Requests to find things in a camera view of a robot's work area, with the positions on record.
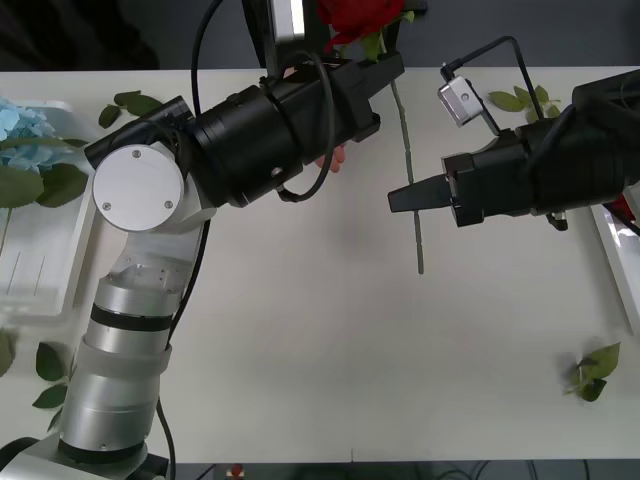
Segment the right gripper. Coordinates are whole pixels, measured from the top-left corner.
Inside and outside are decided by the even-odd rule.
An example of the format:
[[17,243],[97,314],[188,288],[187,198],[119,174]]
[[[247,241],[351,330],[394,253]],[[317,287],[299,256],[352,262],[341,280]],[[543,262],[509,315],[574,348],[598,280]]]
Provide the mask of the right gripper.
[[522,176],[528,153],[513,130],[503,130],[484,148],[442,159],[444,174],[389,193],[393,213],[448,207],[459,227],[486,218],[518,217],[530,212],[532,187]]

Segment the person's hand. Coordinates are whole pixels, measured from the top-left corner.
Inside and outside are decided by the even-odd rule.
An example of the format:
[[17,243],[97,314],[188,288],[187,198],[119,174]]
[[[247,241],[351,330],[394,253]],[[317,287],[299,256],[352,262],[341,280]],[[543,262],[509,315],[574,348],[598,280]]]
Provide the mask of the person's hand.
[[[329,171],[332,173],[338,173],[341,169],[341,167],[343,166],[344,162],[346,160],[346,152],[345,152],[345,145],[339,145],[337,146],[332,154],[332,159],[330,162],[330,166],[329,166]],[[322,156],[318,159],[315,160],[315,164],[319,167],[322,168],[325,164],[325,157]]]

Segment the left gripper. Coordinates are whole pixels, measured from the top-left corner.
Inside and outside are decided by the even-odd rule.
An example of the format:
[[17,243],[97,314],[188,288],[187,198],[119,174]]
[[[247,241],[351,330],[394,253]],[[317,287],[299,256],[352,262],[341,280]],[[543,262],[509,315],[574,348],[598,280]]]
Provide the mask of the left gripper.
[[371,98],[404,73],[400,53],[370,61],[325,63],[311,60],[290,74],[260,80],[271,104],[260,145],[263,175],[297,175],[328,150],[377,133],[380,116]]

